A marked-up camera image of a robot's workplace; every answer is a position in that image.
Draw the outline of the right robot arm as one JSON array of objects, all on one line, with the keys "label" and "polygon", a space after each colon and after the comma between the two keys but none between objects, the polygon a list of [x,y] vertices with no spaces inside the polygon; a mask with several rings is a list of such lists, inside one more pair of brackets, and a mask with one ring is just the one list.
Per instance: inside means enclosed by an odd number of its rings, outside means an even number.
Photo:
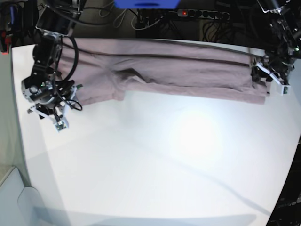
[{"label": "right robot arm", "polygon": [[[110,24],[87,22],[80,19],[85,10],[110,12],[107,7],[87,7],[84,0],[47,0],[36,28],[41,31],[40,42],[33,48],[34,60],[32,72],[21,83],[22,95],[33,106],[28,113],[36,112],[40,118],[49,118],[54,123],[63,123],[68,109],[82,111],[82,105],[76,92],[87,84],[86,75],[72,77],[79,63],[79,48],[72,32],[76,25],[99,27]],[[60,73],[59,61],[63,48],[74,50],[74,61],[71,70]]]}]

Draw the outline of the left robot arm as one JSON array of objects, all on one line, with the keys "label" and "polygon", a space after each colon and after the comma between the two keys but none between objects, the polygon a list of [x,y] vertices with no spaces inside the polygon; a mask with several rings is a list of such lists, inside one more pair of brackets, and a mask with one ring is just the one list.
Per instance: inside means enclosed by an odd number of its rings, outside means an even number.
[{"label": "left robot arm", "polygon": [[289,77],[294,63],[301,57],[301,2],[299,0],[259,0],[257,4],[269,17],[271,31],[279,43],[265,55],[254,58],[254,74],[265,73],[279,88],[281,95],[290,91]]}]

